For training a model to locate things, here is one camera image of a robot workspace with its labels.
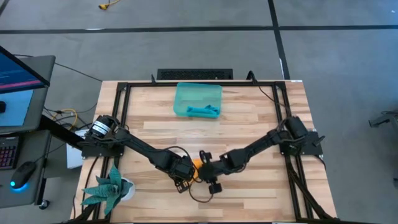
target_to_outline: computer monitor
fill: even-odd
[[[50,86],[50,82],[0,46],[0,93]]]

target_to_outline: yellow cable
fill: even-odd
[[[110,7],[110,5],[116,4],[118,3],[120,0],[116,0],[114,2],[111,3],[107,3],[107,4],[100,4],[98,7],[102,10],[107,10],[108,7]]]
[[[76,124],[76,122],[77,122],[77,118],[78,118],[78,115],[77,115],[77,113],[76,113],[76,110],[75,109],[72,109],[72,108],[67,108],[67,109],[62,109],[61,110],[62,112],[66,112],[66,111],[72,111],[74,114],[75,114],[75,121],[73,122],[73,124],[70,126],[70,128],[69,128],[69,130],[71,130],[73,127],[74,127],[74,125]],[[58,113],[55,113],[53,116],[52,116],[52,120],[54,120],[56,117],[58,116]]]

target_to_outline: monitor screen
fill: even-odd
[[[0,52],[0,93],[30,90],[45,86],[32,71],[24,69],[15,60]]]

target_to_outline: mouse pad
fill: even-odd
[[[0,114],[0,126],[22,126],[32,95],[33,90],[0,94],[0,101],[7,104],[6,111]]]

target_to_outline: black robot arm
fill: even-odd
[[[131,148],[148,158],[156,169],[168,174],[180,193],[189,188],[189,182],[195,173],[189,155],[181,157],[168,149],[156,149],[130,134],[111,116],[97,118],[86,133],[85,144],[95,144],[96,147],[112,147],[119,144]]]
[[[300,144],[308,131],[298,117],[289,117],[281,122],[277,128],[269,131],[265,136],[246,146],[243,149],[233,149],[220,155],[218,161],[210,161],[211,153],[200,151],[200,159],[203,165],[198,169],[198,177],[209,183],[209,191],[215,194],[222,191],[221,184],[218,184],[217,176],[241,172],[250,161],[250,158],[264,151],[265,149],[284,142],[294,147]]]

